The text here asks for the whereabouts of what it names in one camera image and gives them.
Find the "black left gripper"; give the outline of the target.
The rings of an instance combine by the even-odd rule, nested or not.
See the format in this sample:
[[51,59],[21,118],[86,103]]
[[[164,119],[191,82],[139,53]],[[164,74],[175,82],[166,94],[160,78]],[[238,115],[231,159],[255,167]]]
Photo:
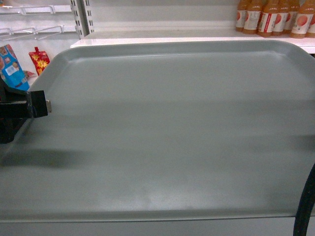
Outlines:
[[52,113],[51,101],[43,90],[23,91],[0,80],[0,143],[14,140],[28,118],[40,118]]

